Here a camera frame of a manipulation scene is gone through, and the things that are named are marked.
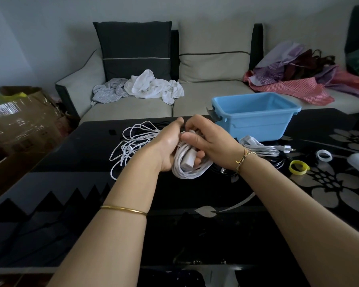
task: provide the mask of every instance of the gray checkered cloth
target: gray checkered cloth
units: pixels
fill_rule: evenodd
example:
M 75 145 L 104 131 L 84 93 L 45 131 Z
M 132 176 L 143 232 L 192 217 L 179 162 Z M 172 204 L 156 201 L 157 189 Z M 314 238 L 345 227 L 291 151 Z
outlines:
M 92 92 L 94 94 L 91 105 L 98 102 L 107 104 L 109 102 L 117 102 L 122 97 L 129 97 L 128 93 L 124 90 L 126 78 L 112 78 L 110 81 L 103 85 L 94 86 Z

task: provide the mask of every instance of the white wall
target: white wall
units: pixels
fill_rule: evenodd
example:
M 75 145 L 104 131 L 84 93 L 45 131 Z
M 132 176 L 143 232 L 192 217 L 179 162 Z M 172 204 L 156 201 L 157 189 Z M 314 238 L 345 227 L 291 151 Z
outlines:
M 38 85 L 38 80 L 0 12 L 0 86 L 3 85 Z
M 99 47 L 93 21 L 173 21 L 248 12 L 257 21 L 309 14 L 342 0 L 0 0 L 0 9 L 42 85 L 80 68 Z

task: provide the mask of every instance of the coffee table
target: coffee table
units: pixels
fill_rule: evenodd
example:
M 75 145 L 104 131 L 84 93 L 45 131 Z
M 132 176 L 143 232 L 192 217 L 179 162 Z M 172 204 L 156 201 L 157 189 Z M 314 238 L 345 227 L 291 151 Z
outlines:
M 0 274 L 57 269 L 114 184 L 109 156 L 122 130 L 143 121 L 83 123 L 0 197 Z M 359 121 L 335 109 L 303 110 L 278 143 L 297 150 L 280 171 L 359 230 L 359 172 L 346 161 L 359 152 Z M 333 161 L 317 164 L 319 149 L 330 151 Z M 308 163 L 311 171 L 292 176 L 290 159 Z M 147 217 L 142 266 L 267 264 L 298 270 L 261 201 L 254 197 L 237 206 L 251 193 L 242 178 L 233 182 L 212 168 L 193 180 L 161 173 Z

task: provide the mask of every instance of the pink fabric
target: pink fabric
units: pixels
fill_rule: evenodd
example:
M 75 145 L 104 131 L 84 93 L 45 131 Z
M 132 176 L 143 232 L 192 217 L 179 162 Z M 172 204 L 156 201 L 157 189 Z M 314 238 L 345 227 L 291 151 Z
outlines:
M 352 75 L 346 70 L 338 68 L 333 79 L 330 81 L 331 84 L 343 83 L 354 89 L 359 90 L 359 77 Z
M 323 85 L 317 84 L 314 77 L 303 78 L 301 80 L 289 80 L 286 82 L 279 81 L 269 85 L 256 86 L 249 79 L 252 75 L 253 72 L 246 72 L 244 82 L 249 82 L 249 86 L 255 91 L 269 91 L 276 92 L 278 94 L 287 94 L 317 106 L 326 106 L 335 101 L 335 99 L 325 91 Z

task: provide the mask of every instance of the hand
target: hand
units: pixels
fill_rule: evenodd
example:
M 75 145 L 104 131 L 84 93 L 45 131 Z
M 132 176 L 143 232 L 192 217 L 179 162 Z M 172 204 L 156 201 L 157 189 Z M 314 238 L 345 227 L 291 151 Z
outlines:
M 242 158 L 245 148 L 222 127 L 201 115 L 194 115 L 186 122 L 186 131 L 197 129 L 201 130 L 205 139 L 197 134 L 186 132 L 181 135 L 181 140 L 201 150 L 198 153 L 199 157 L 202 156 L 203 151 L 219 166 L 235 170 L 237 167 L 235 161 Z
M 155 149 L 161 162 L 161 171 L 169 171 L 172 168 L 174 161 L 174 152 L 179 142 L 181 134 L 181 127 L 183 125 L 183 118 L 179 117 L 173 121 L 155 137 L 147 146 L 146 149 Z M 201 159 L 205 156 L 203 151 L 197 153 L 197 158 L 194 161 L 194 166 L 197 167 L 201 163 Z

